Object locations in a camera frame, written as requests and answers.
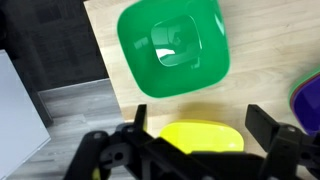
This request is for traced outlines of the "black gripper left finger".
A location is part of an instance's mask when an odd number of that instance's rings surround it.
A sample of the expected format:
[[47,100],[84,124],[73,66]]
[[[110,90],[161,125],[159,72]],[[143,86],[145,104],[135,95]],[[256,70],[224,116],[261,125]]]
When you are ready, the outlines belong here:
[[138,149],[148,150],[152,147],[154,138],[145,129],[147,123],[147,105],[137,107],[134,122],[125,130],[127,142]]

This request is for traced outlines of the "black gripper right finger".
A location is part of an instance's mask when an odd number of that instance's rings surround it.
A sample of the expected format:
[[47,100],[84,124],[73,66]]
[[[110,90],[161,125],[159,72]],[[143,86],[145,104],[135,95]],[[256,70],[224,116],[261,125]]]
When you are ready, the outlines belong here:
[[277,122],[258,105],[249,104],[245,127],[266,152],[266,159],[299,159],[300,130],[295,126]]

